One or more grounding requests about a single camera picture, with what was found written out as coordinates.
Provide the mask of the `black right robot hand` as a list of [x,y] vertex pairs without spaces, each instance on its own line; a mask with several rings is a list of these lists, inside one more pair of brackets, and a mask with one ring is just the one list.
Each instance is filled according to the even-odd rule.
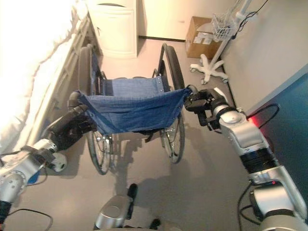
[[218,106],[229,106],[224,93],[219,88],[192,90],[192,94],[185,100],[185,109],[197,114],[201,126],[207,126],[210,118],[207,118],[205,111],[210,110],[212,115]]

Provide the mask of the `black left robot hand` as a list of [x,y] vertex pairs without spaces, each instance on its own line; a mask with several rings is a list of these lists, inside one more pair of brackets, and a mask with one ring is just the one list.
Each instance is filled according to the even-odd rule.
[[84,134],[96,131],[97,125],[86,115],[87,109],[84,104],[71,109],[46,128],[43,138],[52,141],[59,152],[71,147]]

